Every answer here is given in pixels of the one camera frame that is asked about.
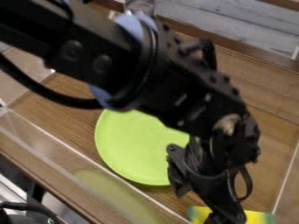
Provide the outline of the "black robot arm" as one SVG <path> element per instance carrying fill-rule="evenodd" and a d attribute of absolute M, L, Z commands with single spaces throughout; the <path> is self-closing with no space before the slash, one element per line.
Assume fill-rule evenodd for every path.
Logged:
<path fill-rule="evenodd" d="M 79 109 L 136 109 L 187 133 L 187 145 L 167 148 L 172 189 L 202 198 L 211 210 L 204 224 L 246 224 L 235 179 L 258 161 L 260 130 L 208 39 L 183 41 L 143 12 L 107 18 L 79 0 L 0 0 L 0 42 L 85 82 L 93 94 L 55 92 L 0 56 L 0 69 L 45 99 Z"/>

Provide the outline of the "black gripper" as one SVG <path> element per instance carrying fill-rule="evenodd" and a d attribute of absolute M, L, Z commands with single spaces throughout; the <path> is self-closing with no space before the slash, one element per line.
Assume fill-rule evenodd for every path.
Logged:
<path fill-rule="evenodd" d="M 190 136 L 184 147 L 167 146 L 167 174 L 178 197 L 195 192 L 211 212 L 204 224 L 246 224 L 242 201 L 252 193 L 254 183 L 246 164 L 250 148 L 227 138 L 202 141 Z"/>

